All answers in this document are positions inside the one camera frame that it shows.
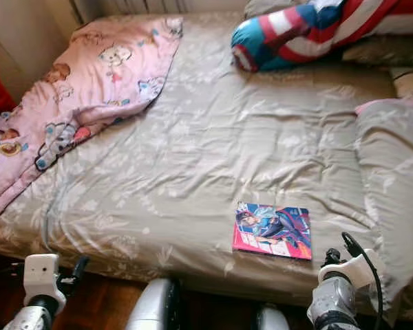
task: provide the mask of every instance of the book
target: book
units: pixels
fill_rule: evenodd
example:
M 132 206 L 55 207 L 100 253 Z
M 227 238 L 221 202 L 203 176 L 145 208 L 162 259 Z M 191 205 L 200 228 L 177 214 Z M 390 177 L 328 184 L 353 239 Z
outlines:
M 309 211 L 239 202 L 233 250 L 311 260 Z

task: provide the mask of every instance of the mattress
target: mattress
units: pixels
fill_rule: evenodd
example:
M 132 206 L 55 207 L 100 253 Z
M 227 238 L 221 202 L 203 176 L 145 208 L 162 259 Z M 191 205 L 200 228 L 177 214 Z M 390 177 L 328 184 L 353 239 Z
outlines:
M 354 108 L 394 97 L 391 79 L 324 62 L 241 72 L 229 47 L 241 20 L 186 15 L 157 101 L 18 196 L 0 216 L 0 253 L 58 252 L 66 266 L 86 254 L 89 271 L 107 276 L 175 276 L 200 291 L 307 305 L 326 250 L 348 258 L 342 231 L 373 248 Z M 309 209 L 313 260 L 233 252 L 238 201 Z

